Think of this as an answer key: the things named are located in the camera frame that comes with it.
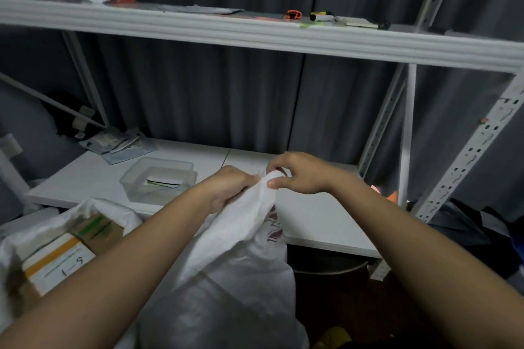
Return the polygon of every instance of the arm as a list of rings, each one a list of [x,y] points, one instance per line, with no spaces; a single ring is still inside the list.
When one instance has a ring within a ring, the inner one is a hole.
[[[206,217],[258,180],[226,166],[189,189],[45,295],[0,347],[113,347]]]
[[[462,247],[311,155],[280,155],[268,166],[276,168],[289,168],[292,177],[271,180],[270,188],[333,195],[453,345],[524,347],[524,298]]]

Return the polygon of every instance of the plastic packaging bag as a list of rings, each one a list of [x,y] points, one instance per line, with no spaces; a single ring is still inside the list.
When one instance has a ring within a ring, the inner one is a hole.
[[[267,187],[281,175],[207,218],[138,318],[144,349],[309,347]]]
[[[0,243],[0,332],[15,321],[5,290],[7,275],[19,269],[22,261],[40,247],[66,233],[75,223],[93,211],[104,214],[124,228],[126,235],[141,224],[140,217],[131,209],[108,200],[87,199],[60,215],[42,221],[34,227],[6,237]],[[137,341],[137,329],[133,324],[116,344],[118,349],[132,349]]]

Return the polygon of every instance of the plastic box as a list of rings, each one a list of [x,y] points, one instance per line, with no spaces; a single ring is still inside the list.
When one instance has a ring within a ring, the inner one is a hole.
[[[143,157],[126,171],[120,183],[129,201],[164,206],[196,180],[193,163]]]

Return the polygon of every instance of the dark brown floor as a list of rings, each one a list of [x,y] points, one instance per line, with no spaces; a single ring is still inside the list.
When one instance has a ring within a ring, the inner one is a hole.
[[[365,267],[341,275],[295,273],[295,279],[297,319],[311,344],[341,326],[358,343],[416,334],[437,348],[451,347],[391,273],[384,282],[370,280]]]

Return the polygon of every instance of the person's right arm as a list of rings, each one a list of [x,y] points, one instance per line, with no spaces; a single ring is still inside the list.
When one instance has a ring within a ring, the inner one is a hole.
[[[524,348],[524,298],[462,247],[314,156],[285,153],[268,165],[276,168],[292,176],[270,188],[334,196],[454,346]]]

